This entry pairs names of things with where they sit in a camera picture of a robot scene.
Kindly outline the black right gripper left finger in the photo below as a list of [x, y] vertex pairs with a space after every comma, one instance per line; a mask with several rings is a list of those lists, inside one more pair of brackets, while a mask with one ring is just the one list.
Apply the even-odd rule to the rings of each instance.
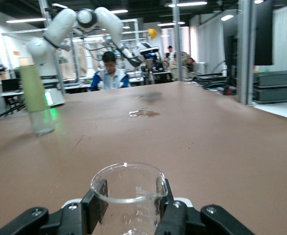
[[90, 235], [108, 204], [89, 190], [79, 202], [69, 202], [54, 213], [30, 208], [0, 228], [0, 235]]

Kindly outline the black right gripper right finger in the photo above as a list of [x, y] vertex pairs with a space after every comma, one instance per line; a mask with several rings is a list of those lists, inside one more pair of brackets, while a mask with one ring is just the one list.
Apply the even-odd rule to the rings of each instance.
[[163, 198], [161, 221], [156, 235], [252, 235], [253, 232], [219, 205], [197, 211], [180, 199], [175, 200], [165, 179], [168, 195]]

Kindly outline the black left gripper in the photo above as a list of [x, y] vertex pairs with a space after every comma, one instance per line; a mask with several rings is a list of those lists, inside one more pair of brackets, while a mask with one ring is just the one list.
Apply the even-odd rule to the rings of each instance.
[[144, 55], [145, 59], [152, 59], [153, 61], [158, 61], [160, 59], [158, 52], [149, 52]]

